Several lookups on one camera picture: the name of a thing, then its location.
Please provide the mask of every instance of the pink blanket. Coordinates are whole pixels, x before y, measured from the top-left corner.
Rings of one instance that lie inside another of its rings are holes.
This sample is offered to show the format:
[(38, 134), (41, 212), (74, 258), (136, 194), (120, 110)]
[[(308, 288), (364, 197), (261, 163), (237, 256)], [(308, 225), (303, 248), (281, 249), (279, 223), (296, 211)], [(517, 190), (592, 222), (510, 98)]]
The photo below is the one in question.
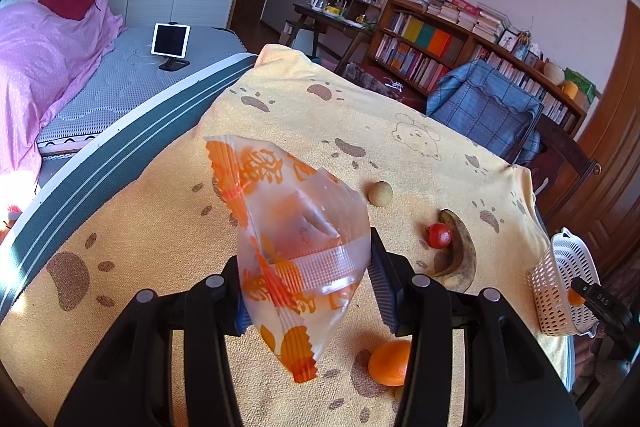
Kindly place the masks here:
[(0, 205), (20, 212), (40, 172), (36, 137), (80, 91), (122, 30), (107, 0), (81, 21), (37, 0), (0, 10)]

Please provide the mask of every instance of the gray mattress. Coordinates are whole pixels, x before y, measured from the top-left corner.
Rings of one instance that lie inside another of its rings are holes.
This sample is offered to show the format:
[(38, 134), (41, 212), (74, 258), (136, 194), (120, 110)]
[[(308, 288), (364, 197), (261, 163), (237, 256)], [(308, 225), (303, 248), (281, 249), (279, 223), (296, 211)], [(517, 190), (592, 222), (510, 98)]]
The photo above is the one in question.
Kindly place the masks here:
[(163, 89), (223, 58), (246, 52), (232, 32), (192, 26), (185, 56), (191, 64), (172, 73), (158, 69), (166, 59), (151, 54), (153, 36), (154, 26), (123, 32), (82, 90), (40, 131), (38, 146), (92, 138)]

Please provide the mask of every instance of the red pillow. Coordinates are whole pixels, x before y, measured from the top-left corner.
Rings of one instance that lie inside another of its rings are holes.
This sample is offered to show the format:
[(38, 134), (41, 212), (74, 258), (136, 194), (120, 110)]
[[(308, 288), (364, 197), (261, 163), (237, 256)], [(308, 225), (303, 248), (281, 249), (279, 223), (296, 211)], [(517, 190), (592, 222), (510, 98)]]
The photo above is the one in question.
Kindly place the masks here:
[(81, 21), (95, 0), (38, 0), (38, 2), (60, 17)]

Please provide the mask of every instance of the yellow blanket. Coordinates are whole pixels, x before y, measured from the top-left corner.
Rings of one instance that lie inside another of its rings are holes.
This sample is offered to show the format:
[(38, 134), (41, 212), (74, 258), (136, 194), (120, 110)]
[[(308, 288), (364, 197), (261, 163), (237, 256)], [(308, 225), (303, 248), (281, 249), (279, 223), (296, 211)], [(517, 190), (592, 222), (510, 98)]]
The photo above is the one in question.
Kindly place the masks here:
[[(434, 263), (424, 227), (437, 221), (440, 208), (451, 208), (478, 251), (469, 292), (498, 288), (564, 375), (564, 339), (540, 333), (527, 283), (549, 244), (534, 217), (529, 171), (413, 109), (353, 86), (299, 52), (269, 45), (198, 126), (76, 230), (0, 325), (0, 359), (46, 423), (52, 425), (84, 362), (138, 290), (186, 290), (220, 272), (236, 253), (236, 223), (216, 195), (204, 147), (205, 136), (220, 134), (274, 142), (363, 194), (386, 180), (393, 201), (369, 205), (370, 222), (387, 250), (407, 256), (418, 272)], [(186, 425), (177, 337), (175, 423)], [(295, 384), (254, 328), (229, 339), (245, 425), (391, 425), (398, 404), (393, 390), (366, 370), (370, 352), (391, 338), (365, 274), (315, 380)], [(452, 425), (462, 421), (463, 383), (457, 336)]]

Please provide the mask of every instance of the silver screw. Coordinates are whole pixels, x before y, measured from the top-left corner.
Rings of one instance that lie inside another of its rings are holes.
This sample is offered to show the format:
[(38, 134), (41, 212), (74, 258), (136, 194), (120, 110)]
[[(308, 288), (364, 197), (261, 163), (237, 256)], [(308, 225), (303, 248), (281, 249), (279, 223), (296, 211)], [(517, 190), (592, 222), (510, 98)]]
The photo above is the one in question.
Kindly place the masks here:
[(431, 279), (423, 273), (418, 273), (411, 277), (411, 282), (418, 286), (418, 288), (427, 288), (427, 286), (431, 284)]
[(482, 295), (485, 299), (491, 302), (497, 302), (500, 300), (500, 292), (495, 288), (485, 288)]
[(210, 275), (204, 283), (209, 288), (220, 288), (225, 283), (225, 278), (222, 275)]
[(149, 302), (152, 298), (154, 298), (154, 293), (151, 290), (140, 290), (136, 294), (136, 301), (140, 303)]

